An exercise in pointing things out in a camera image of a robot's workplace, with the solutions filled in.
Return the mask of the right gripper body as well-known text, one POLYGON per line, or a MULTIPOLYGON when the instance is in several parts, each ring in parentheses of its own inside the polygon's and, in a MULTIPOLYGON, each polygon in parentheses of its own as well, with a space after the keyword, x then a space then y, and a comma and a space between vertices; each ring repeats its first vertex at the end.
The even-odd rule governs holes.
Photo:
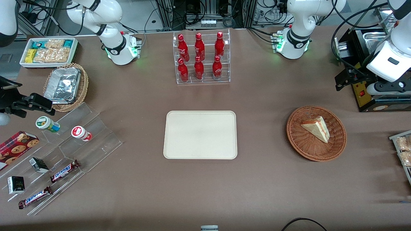
POLYGON ((7 125, 11 119, 9 114, 4 113, 6 107, 11 108, 28 108, 28 97, 22 95, 18 87, 22 86, 4 77, 0 77, 0 125, 7 125))

